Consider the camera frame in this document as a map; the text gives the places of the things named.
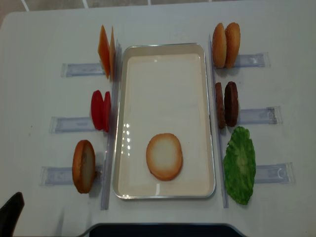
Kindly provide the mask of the dark robot base bottom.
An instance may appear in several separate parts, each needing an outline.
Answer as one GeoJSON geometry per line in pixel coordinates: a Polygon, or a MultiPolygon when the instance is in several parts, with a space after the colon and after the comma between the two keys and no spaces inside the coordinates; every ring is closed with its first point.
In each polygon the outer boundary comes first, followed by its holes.
{"type": "Polygon", "coordinates": [[[87,231],[89,237],[243,237],[226,224],[100,224],[87,231]]]}

